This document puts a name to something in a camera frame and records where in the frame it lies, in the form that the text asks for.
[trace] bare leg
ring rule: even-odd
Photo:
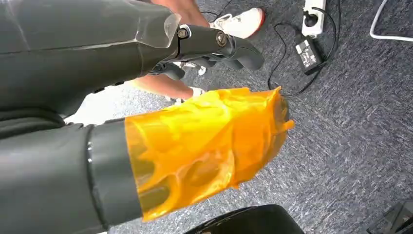
[[[180,14],[182,24],[209,27],[208,21],[201,14],[194,0],[152,0],[152,2],[166,6],[172,12]],[[188,99],[193,95],[193,90],[182,81],[172,80],[166,75],[147,75],[136,78],[133,83],[139,89],[170,98]]]
[[[136,78],[132,83],[141,90],[149,93],[168,96],[174,99],[188,99],[193,95],[193,90],[180,80],[173,80],[166,75],[147,75]]]

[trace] shoe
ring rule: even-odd
[[[210,23],[209,26],[220,29],[231,36],[245,39],[261,28],[264,19],[264,11],[261,8],[255,7],[235,17],[232,17],[232,14],[221,16]]]
[[[199,97],[199,96],[201,96],[202,94],[205,93],[205,90],[203,90],[203,89],[195,88],[195,87],[190,87],[190,88],[193,90],[192,97]],[[180,106],[180,105],[182,105],[182,103],[184,103],[184,102],[185,102],[185,100],[178,98],[177,100],[175,100],[175,104],[174,104],[174,105],[175,105],[175,106]]]
[[[195,68],[198,69],[198,75],[202,76],[205,74],[205,72],[207,72],[207,68],[197,65],[197,64],[193,64],[191,62],[173,62],[173,64],[177,65],[179,68],[181,68],[182,70],[185,67],[191,67],[191,68]]]

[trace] orange translucent gripper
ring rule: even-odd
[[[273,91],[210,91],[127,117],[126,140],[145,221],[252,179],[279,151],[288,107]]]

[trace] black cable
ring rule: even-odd
[[[202,13],[202,14],[204,14],[204,13],[212,14],[212,15],[215,15],[216,17],[218,17],[218,14],[217,14],[217,13],[213,13],[213,12],[210,12],[210,11],[201,11],[201,13]]]
[[[308,87],[311,86],[311,84],[313,84],[313,82],[318,78],[318,76],[320,75],[321,69],[322,67],[329,61],[330,58],[332,58],[332,56],[335,54],[335,52],[337,51],[338,46],[336,46],[336,42],[338,41],[338,36],[339,36],[339,28],[338,28],[338,33],[337,33],[337,26],[336,23],[334,22],[333,18],[331,17],[331,15],[329,13],[327,13],[325,10],[320,9],[318,7],[312,7],[312,9],[320,11],[322,13],[324,13],[325,15],[327,15],[327,17],[331,20],[331,22],[333,23],[333,34],[334,34],[334,42],[333,45],[330,48],[330,51],[328,52],[325,62],[323,62],[322,64],[319,65],[319,70],[316,72],[316,74],[313,76],[313,78],[298,92],[293,93],[293,94],[289,94],[289,95],[283,95],[281,94],[281,96],[285,97],[285,98],[292,98],[295,96],[298,96],[300,94],[302,94],[306,89],[308,89]],[[282,55],[282,58],[280,59],[280,61],[274,66],[274,68],[271,70],[270,75],[268,77],[267,80],[267,85],[268,85],[268,89],[272,90],[271,88],[271,77],[274,74],[275,70],[277,69],[277,67],[281,64],[281,62],[284,60],[285,58],[285,54],[287,52],[287,46],[285,44],[284,39],[282,39],[282,36],[279,34],[279,32],[277,31],[276,27],[279,25],[287,25],[292,27],[296,32],[297,32],[297,28],[294,25],[288,24],[288,23],[278,23],[274,26],[274,31],[275,33],[278,35],[278,37],[281,39],[283,45],[284,45],[284,52]],[[339,27],[341,26],[341,4],[340,4],[340,0],[338,0],[338,25]]]
[[[277,23],[276,25],[274,25],[274,27],[273,27],[273,28],[274,28],[274,31],[275,31],[275,33],[278,35],[278,37],[280,38],[282,44],[284,45],[284,51],[283,51],[283,53],[282,53],[281,59],[280,59],[280,60],[278,61],[278,63],[274,66],[274,68],[271,70],[270,75],[269,75],[269,77],[268,77],[268,79],[267,79],[268,90],[272,90],[272,89],[273,89],[273,88],[271,88],[271,77],[272,77],[272,75],[274,74],[275,70],[278,68],[278,66],[281,64],[281,62],[284,60],[285,54],[287,53],[287,45],[285,44],[284,39],[282,39],[281,34],[277,31],[277,26],[280,26],[280,25],[289,26],[289,27],[291,27],[292,29],[294,29],[294,31],[300,32],[296,26],[294,26],[294,25],[292,25],[292,24],[290,24],[290,23],[281,22],[281,23]]]
[[[331,15],[329,13],[327,13],[325,10],[323,10],[321,8],[318,8],[318,7],[311,7],[311,9],[324,13],[331,20],[331,22],[333,23],[333,35],[334,35],[333,45],[331,46],[330,51],[328,52],[328,54],[327,54],[327,56],[324,60],[325,62],[323,62],[322,64],[319,65],[319,67],[321,67],[328,61],[328,59],[330,59],[334,55],[335,51],[337,50],[337,48],[336,48],[337,27],[336,27],[336,23],[334,22],[333,17],[331,17]]]
[[[222,10],[220,11],[220,13],[214,13],[214,12],[210,12],[210,11],[201,11],[201,13],[208,13],[208,14],[213,14],[213,15],[215,15],[216,17],[215,17],[215,19],[213,20],[213,21],[216,21],[220,16],[221,16],[221,14],[224,12],[224,10],[225,10],[225,8],[230,4],[232,2],[232,0],[229,0],[227,3],[226,3],[226,5],[222,8]]]

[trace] screw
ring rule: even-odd
[[[188,37],[188,32],[185,29],[179,29],[178,30],[178,37],[181,39],[187,38]]]
[[[223,31],[217,33],[216,39],[219,46],[224,47],[226,45],[226,35]]]

